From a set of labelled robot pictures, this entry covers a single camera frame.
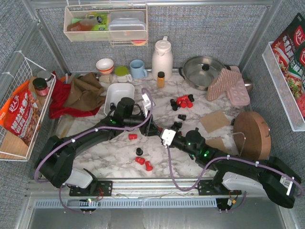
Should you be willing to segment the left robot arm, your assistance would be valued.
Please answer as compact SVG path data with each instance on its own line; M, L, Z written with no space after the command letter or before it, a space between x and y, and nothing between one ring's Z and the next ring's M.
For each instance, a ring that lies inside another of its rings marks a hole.
M148 94L143 94L142 98L142 106L139 106L137 114L133 113L133 109L138 104L124 97L118 104L111 104L109 113L94 127L71 137L50 137L36 161L34 179L38 181L39 175L43 175L56 188L68 185L86 189L95 177L86 169L73 168L78 155L125 131L139 129L144 136L159 135L160 130L153 122L154 102Z

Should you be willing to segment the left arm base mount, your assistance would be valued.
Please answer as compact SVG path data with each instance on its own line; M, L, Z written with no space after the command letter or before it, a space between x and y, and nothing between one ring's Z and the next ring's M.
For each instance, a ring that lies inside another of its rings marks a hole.
M69 196L71 197L110 197L112 195L113 182L109 180L98 180L90 184L87 188L71 187Z

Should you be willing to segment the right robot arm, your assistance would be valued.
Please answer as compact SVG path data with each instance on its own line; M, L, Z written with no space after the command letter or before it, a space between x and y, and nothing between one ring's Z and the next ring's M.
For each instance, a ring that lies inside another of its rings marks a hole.
M212 167L218 174L232 172L260 183L269 199L284 208L293 208L296 188L300 197L305 193L301 178L277 157L254 161L226 154L206 144L198 129L187 132L186 136L164 129L161 139L167 149L174 147L194 157L203 170Z

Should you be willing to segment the pink striped cloth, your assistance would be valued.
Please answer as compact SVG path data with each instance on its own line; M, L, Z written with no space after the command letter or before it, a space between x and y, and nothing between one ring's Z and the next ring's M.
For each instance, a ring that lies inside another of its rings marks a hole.
M208 86L206 95L207 101L218 99L223 92L236 85L241 78L241 73L223 68L219 76Z

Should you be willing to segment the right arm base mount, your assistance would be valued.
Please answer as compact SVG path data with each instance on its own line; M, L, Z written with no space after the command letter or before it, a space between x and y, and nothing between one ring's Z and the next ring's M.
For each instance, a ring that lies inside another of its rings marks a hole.
M229 190L221 182L214 181L212 178L201 179L195 187L200 196L215 196L215 195L241 195L241 190Z

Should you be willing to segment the brown cardboard square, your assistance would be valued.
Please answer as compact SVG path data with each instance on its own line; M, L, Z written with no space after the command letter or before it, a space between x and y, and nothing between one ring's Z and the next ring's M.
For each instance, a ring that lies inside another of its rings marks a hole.
M200 119L200 123L204 127L207 133L211 133L222 127L230 125L229 119L225 116L223 111L216 111Z

